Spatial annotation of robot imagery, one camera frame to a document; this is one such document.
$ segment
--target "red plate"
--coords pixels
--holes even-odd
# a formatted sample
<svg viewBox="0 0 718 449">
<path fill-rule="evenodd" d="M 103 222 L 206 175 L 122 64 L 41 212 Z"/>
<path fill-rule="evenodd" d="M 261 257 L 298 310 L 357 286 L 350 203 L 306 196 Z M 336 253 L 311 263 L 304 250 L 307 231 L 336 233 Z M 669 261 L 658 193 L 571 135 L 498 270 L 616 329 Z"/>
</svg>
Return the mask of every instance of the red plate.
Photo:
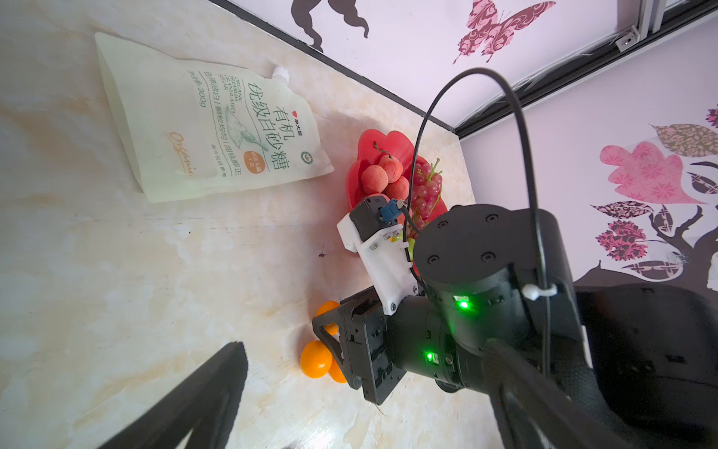
<svg viewBox="0 0 718 449">
<path fill-rule="evenodd" d="M 364 189 L 361 187 L 361 174 L 364 173 L 367 167 L 370 165 L 378 164 L 379 159 L 385 154 L 378 151 L 374 147 L 376 146 L 388 151 L 392 157 L 399 159 L 399 162 L 404 166 L 404 177 L 408 180 L 409 172 L 411 171 L 411 158 L 414 157 L 414 145 L 411 141 L 399 131 L 390 131 L 385 136 L 381 131 L 375 129 L 368 129 L 364 131 L 364 134 L 359 138 L 359 152 L 357 155 L 357 162 L 350 167 L 349 173 L 347 174 L 347 202 L 349 202 L 349 210 L 353 210 L 361 200 L 367 197 L 364 193 Z M 416 164 L 425 164 L 426 160 L 419 156 L 416 158 Z M 428 221 L 434 220 L 447 211 L 447 207 L 444 204 L 444 200 L 439 200 L 432 214 L 429 216 Z"/>
</svg>

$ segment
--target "marble tabletop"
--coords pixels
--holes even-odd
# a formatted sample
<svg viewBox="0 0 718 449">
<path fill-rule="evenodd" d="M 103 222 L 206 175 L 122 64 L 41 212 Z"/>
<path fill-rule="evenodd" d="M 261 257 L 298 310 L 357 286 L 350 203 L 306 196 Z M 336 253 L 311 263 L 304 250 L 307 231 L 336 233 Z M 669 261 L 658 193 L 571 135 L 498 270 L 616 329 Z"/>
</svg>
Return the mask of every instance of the marble tabletop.
<svg viewBox="0 0 718 449">
<path fill-rule="evenodd" d="M 288 68 L 335 171 L 149 203 L 97 31 L 262 76 Z M 0 55 L 1 447 L 96 447 L 230 341 L 249 374 L 228 448 L 501 447 L 485 395 L 409 374 L 377 407 L 299 370 L 318 306 L 370 285 L 336 229 L 358 138 L 414 140 L 419 116 L 205 0 L 3 1 Z M 421 154 L 441 157 L 449 207 L 473 203 L 454 134 L 429 125 Z"/>
</svg>

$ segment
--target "butterfly decal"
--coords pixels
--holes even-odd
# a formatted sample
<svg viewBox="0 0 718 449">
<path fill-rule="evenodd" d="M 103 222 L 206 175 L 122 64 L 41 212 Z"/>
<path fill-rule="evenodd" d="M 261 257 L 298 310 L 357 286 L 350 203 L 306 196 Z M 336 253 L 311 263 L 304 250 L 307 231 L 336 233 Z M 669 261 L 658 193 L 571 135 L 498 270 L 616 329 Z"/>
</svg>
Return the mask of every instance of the butterfly decal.
<svg viewBox="0 0 718 449">
<path fill-rule="evenodd" d="M 493 1 L 475 1 L 469 14 L 469 21 L 466 23 L 471 31 L 459 41 L 459 56 L 454 60 L 454 64 L 461 55 L 469 56 L 479 50 L 479 46 L 484 41 L 486 44 L 481 54 L 489 55 L 486 60 L 488 63 L 494 53 L 511 43 L 514 32 L 526 28 L 555 4 L 555 1 L 537 3 L 499 23 L 498 12 Z"/>
</svg>

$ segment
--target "white spout cap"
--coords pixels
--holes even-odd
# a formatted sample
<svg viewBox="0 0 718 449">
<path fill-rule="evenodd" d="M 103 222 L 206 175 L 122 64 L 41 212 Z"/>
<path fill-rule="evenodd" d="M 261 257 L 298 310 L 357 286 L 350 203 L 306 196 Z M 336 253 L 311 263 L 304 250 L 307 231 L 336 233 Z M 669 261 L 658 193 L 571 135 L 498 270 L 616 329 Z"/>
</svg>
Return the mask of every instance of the white spout cap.
<svg viewBox="0 0 718 449">
<path fill-rule="evenodd" d="M 289 70 L 284 67 L 277 67 L 274 69 L 274 73 L 271 74 L 271 79 L 289 86 Z"/>
</svg>

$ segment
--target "orange circular label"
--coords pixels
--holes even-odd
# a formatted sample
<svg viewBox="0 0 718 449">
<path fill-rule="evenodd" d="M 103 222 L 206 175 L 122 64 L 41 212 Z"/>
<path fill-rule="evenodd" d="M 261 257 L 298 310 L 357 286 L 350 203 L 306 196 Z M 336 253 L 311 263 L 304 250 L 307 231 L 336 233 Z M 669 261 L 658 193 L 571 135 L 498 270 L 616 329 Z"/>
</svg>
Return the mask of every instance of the orange circular label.
<svg viewBox="0 0 718 449">
<path fill-rule="evenodd" d="M 262 173 L 266 167 L 264 158 L 258 152 L 244 152 L 244 165 L 252 173 Z"/>
</svg>

